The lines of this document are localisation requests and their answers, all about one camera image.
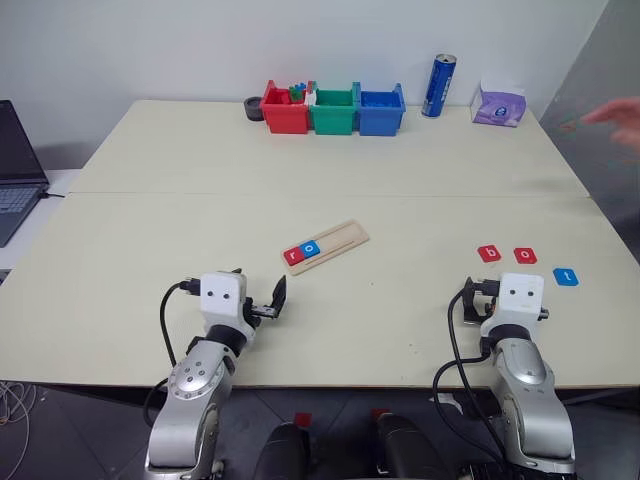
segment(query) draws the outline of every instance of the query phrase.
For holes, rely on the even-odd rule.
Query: blue bin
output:
[[[361,91],[360,82],[355,82],[354,88],[360,135],[394,136],[400,128],[402,114],[407,110],[400,84],[396,83],[391,92]]]

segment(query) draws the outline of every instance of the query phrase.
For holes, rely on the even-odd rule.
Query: laptop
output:
[[[49,187],[9,100],[0,100],[0,247],[9,243]]]

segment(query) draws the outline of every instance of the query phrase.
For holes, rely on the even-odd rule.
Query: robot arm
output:
[[[270,306],[246,296],[241,273],[216,272],[188,280],[185,290],[200,296],[206,337],[196,337],[186,358],[167,381],[167,400],[149,438],[147,479],[207,479],[215,462],[218,416],[231,393],[231,376],[242,349],[253,342],[261,317],[277,318],[286,300],[282,277]]]
[[[481,349],[493,353],[491,390],[503,412],[506,461],[523,478],[538,472],[568,479],[575,472],[571,422],[555,394],[553,371],[534,343],[539,321],[548,317],[543,289],[544,279],[536,275],[506,273],[500,282],[482,284],[468,280],[465,320],[480,323]],[[473,307],[477,291],[493,297],[484,317]]]

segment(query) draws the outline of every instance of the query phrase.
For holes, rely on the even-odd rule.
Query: gray floor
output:
[[[428,432],[447,462],[482,457],[441,423],[423,392],[350,390],[238,390],[225,406],[218,453],[225,479],[250,479],[271,430],[296,412],[311,413],[319,462],[310,478],[352,478],[371,473],[371,410],[389,408]],[[569,407],[578,473],[584,480],[638,478],[640,416],[595,404]],[[478,437],[480,425],[458,418]],[[24,422],[0,427],[0,478],[18,458]],[[140,408],[41,389],[31,415],[29,450],[16,480],[142,478],[149,428]]]

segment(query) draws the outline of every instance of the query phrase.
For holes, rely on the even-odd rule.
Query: purple tissue box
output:
[[[517,127],[527,109],[524,91],[515,88],[487,88],[484,82],[471,104],[471,120],[503,127]]]

